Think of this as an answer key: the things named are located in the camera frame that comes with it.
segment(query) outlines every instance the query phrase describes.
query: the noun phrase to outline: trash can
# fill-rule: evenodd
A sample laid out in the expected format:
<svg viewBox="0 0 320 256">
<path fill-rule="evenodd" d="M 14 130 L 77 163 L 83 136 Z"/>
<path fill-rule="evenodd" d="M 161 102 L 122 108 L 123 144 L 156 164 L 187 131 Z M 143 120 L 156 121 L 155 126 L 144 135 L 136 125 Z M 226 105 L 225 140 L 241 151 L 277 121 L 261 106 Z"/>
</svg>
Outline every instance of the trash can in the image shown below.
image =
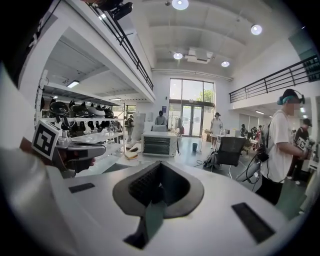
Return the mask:
<svg viewBox="0 0 320 256">
<path fill-rule="evenodd" d="M 196 152 L 198 147 L 198 143 L 192 143 L 192 151 Z"/>
</svg>

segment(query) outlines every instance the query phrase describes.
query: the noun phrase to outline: ceiling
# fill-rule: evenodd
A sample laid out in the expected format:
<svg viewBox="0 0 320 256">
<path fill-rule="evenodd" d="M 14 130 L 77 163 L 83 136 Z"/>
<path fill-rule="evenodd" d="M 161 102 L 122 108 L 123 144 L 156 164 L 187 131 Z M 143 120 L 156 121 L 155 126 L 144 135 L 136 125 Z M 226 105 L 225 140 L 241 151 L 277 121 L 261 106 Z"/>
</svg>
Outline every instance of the ceiling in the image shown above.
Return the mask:
<svg viewBox="0 0 320 256">
<path fill-rule="evenodd" d="M 82 44 L 72 40 L 70 30 L 68 28 L 57 42 L 44 66 L 50 83 L 68 86 L 77 80 L 80 81 L 76 85 L 78 90 L 106 100 L 121 99 L 114 101 L 117 104 L 148 102 L 107 66 L 80 48 Z"/>
<path fill-rule="evenodd" d="M 277 110 L 279 110 L 280 108 L 281 108 L 281 106 L 278 105 L 276 102 L 274 102 L 274 103 L 263 104 L 263 105 L 258 105 L 258 106 L 244 107 L 244 108 L 240 108 L 239 110 L 250 111 L 250 112 L 254 113 L 255 115 L 257 115 L 255 111 L 260 111 L 260 112 L 264 113 L 264 115 L 261 115 L 261 116 L 268 117 L 268 116 L 273 116 L 273 114 Z M 305 110 L 305 113 L 301 113 L 300 111 L 298 111 L 297 113 L 295 113 L 294 117 L 303 119 L 303 115 L 306 115 L 306 116 L 308 116 L 309 119 L 311 119 L 312 118 L 312 108 L 311 108 L 310 98 L 305 99 L 305 104 L 303 105 L 303 108 Z M 317 112 L 318 112 L 318 120 L 320 120 L 320 97 L 317 97 Z"/>
<path fill-rule="evenodd" d="M 155 52 L 156 69 L 174 67 L 231 77 L 300 26 L 279 0 L 189 0 L 185 10 L 176 10 L 172 4 L 166 6 L 165 0 L 132 2 L 132 12 L 139 12 L 130 14 L 132 23 L 143 47 Z M 143 16 L 147 29 L 137 22 L 144 20 Z M 254 24 L 262 26 L 260 35 L 251 34 Z M 211 52 L 213 59 L 208 64 L 186 64 L 185 58 L 173 58 L 176 52 L 187 55 L 190 48 Z M 223 61 L 229 61 L 230 66 L 221 67 Z"/>
</svg>

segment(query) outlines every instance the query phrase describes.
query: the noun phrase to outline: shelf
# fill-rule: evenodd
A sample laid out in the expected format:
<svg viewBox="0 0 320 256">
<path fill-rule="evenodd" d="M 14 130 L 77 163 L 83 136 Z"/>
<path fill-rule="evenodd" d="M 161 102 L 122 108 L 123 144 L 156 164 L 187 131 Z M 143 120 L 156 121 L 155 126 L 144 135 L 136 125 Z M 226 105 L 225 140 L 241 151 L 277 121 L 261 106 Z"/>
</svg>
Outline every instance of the shelf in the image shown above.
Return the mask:
<svg viewBox="0 0 320 256">
<path fill-rule="evenodd" d="M 49 82 L 44 86 L 43 96 L 58 96 L 61 101 L 70 102 L 71 100 L 81 101 L 81 102 L 91 102 L 95 104 L 105 105 L 105 106 L 122 106 L 112 102 L 110 100 L 104 99 L 97 95 L 91 94 L 90 92 L 82 91 L 76 87 L 69 88 L 56 83 Z"/>
<path fill-rule="evenodd" d="M 119 143 L 113 143 L 113 144 L 104 143 L 103 145 L 105 146 L 105 153 L 103 155 L 95 157 L 95 163 L 108 157 L 110 154 L 116 152 L 117 150 L 121 149 L 124 146 L 123 143 L 121 143 L 121 144 L 119 144 Z"/>
<path fill-rule="evenodd" d="M 41 120 L 47 120 L 48 122 L 56 122 L 56 119 L 53 117 L 53 118 L 40 118 Z M 123 119 L 120 119 L 120 118 L 96 118 L 96 117 L 67 117 L 68 119 L 68 122 L 87 122 L 87 121 L 93 121 L 93 122 L 96 122 L 96 121 L 99 121 L 99 122 L 102 122 L 102 121 L 123 121 Z"/>
<path fill-rule="evenodd" d="M 75 177 L 88 176 L 88 175 L 99 175 L 104 173 L 107 169 L 113 166 L 119 160 L 118 156 L 109 155 L 100 160 L 97 160 L 93 166 L 89 169 L 83 170 L 75 175 Z"/>
<path fill-rule="evenodd" d="M 107 134 L 99 132 L 99 133 L 93 133 L 93 134 L 83 135 L 79 137 L 73 137 L 71 138 L 71 140 L 73 142 L 98 143 L 98 142 L 104 142 L 109 139 L 117 138 L 122 135 L 124 135 L 123 132 L 110 132 Z"/>
</svg>

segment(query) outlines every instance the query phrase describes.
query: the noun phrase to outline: black metal railing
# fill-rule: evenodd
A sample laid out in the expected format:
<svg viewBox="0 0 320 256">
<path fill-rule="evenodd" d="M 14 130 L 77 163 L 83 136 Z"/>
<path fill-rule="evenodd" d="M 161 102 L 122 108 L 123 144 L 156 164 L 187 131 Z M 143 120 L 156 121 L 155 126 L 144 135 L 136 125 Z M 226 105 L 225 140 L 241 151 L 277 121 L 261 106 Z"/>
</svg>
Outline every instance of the black metal railing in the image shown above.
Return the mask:
<svg viewBox="0 0 320 256">
<path fill-rule="evenodd" d="M 320 64 L 314 55 L 229 93 L 230 103 L 318 80 Z"/>
<path fill-rule="evenodd" d="M 117 20 L 113 18 L 113 15 L 110 11 L 103 11 L 94 5 L 88 3 L 88 6 L 91 10 L 99 17 L 101 22 L 110 30 L 110 32 L 114 35 L 114 39 L 119 42 L 119 44 L 123 47 L 125 52 L 129 55 L 130 59 L 133 61 L 134 65 L 136 66 L 137 70 L 140 71 L 141 75 L 143 76 L 146 83 L 149 85 L 151 90 L 153 90 L 154 85 L 146 72 L 144 66 L 141 63 L 134 47 L 132 46 L 131 42 L 129 41 L 126 33 L 120 26 Z"/>
</svg>

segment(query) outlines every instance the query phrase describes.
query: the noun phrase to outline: fluorescent light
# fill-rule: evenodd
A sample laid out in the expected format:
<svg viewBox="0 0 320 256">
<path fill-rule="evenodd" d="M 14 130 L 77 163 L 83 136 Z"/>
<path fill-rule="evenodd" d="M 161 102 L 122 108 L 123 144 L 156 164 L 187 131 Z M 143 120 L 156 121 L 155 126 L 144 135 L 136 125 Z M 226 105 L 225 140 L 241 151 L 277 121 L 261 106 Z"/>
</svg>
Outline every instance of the fluorescent light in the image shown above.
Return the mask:
<svg viewBox="0 0 320 256">
<path fill-rule="evenodd" d="M 229 61 L 226 61 L 226 60 L 221 63 L 221 66 L 225 68 L 228 67 L 229 65 L 230 65 Z"/>
<path fill-rule="evenodd" d="M 176 52 L 176 53 L 173 55 L 173 57 L 174 57 L 176 60 L 180 60 L 180 59 L 182 59 L 183 54 L 180 53 L 180 52 Z"/>
<path fill-rule="evenodd" d="M 182 11 L 188 8 L 189 2 L 188 0 L 172 0 L 172 6 L 173 8 Z"/>
<path fill-rule="evenodd" d="M 80 83 L 79 81 L 73 80 L 67 87 L 72 88 L 72 87 L 75 87 L 79 83 Z"/>
<path fill-rule="evenodd" d="M 262 32 L 262 27 L 260 25 L 253 25 L 251 27 L 251 33 L 254 35 L 260 35 Z"/>
</svg>

